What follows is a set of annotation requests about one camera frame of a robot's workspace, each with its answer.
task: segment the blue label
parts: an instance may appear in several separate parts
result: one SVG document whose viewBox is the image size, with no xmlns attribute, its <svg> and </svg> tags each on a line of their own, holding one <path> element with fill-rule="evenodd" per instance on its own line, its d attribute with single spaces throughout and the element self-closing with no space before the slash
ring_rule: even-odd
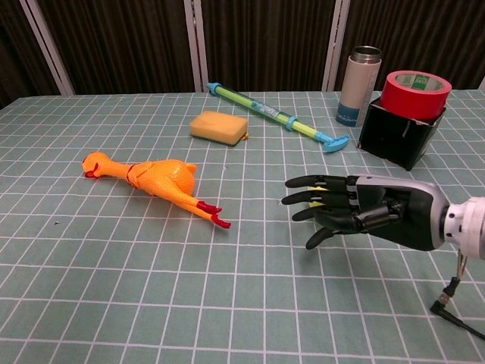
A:
<svg viewBox="0 0 485 364">
<path fill-rule="evenodd" d="M 354 127 L 357 124 L 358 111 L 358 108 L 348 108 L 339 102 L 335 119 L 347 127 Z"/>
</svg>

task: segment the roll of tape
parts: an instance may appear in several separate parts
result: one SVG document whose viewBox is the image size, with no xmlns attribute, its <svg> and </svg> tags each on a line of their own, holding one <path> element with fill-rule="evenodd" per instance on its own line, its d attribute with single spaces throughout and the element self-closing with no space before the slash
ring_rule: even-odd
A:
<svg viewBox="0 0 485 364">
<path fill-rule="evenodd" d="M 452 85 L 441 77 L 419 71 L 387 75 L 380 104 L 404 118 L 433 119 L 443 112 Z"/>
</svg>

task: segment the thermos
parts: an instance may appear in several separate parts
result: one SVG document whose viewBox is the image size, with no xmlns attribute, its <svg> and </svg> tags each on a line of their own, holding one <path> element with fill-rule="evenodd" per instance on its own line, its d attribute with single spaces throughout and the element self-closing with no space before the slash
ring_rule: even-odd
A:
<svg viewBox="0 0 485 364">
<path fill-rule="evenodd" d="M 381 64 L 379 49 L 355 47 L 347 61 L 336 120 L 348 127 L 364 123 Z"/>
</svg>

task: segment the cable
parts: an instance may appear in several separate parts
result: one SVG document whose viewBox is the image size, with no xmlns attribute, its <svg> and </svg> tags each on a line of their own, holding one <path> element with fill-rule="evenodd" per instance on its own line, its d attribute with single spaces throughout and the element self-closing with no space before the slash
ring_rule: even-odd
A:
<svg viewBox="0 0 485 364">
<path fill-rule="evenodd" d="M 435 315 L 438 315 L 439 317 L 445 319 L 446 321 L 451 322 L 452 324 L 460 328 L 464 328 L 466 331 L 485 341 L 484 334 L 466 325 L 462 320 L 454 316 L 451 312 L 445 310 L 446 304 L 455 295 L 456 288 L 461 281 L 466 264 L 467 258 L 462 255 L 462 252 L 458 251 L 458 268 L 456 270 L 457 276 L 452 277 L 452 280 L 449 282 L 448 286 L 443 289 L 443 292 L 441 293 L 438 300 L 434 301 L 433 305 L 430 308 L 430 311 Z"/>
</svg>

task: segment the dark brown curtain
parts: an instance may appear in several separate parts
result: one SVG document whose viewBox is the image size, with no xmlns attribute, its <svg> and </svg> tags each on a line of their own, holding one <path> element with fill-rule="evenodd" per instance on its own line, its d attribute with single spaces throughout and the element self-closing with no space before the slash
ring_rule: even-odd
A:
<svg viewBox="0 0 485 364">
<path fill-rule="evenodd" d="M 182 0 L 38 0 L 78 94 L 192 92 Z"/>
<path fill-rule="evenodd" d="M 18 0 L 0 0 L 0 108 L 20 97 L 58 95 Z"/>
<path fill-rule="evenodd" d="M 208 77 L 238 91 L 321 90 L 334 0 L 202 0 Z"/>
<path fill-rule="evenodd" d="M 352 0 L 335 90 L 341 90 L 354 46 L 383 52 L 376 89 L 387 74 L 412 69 L 476 89 L 485 76 L 484 0 Z"/>
</svg>

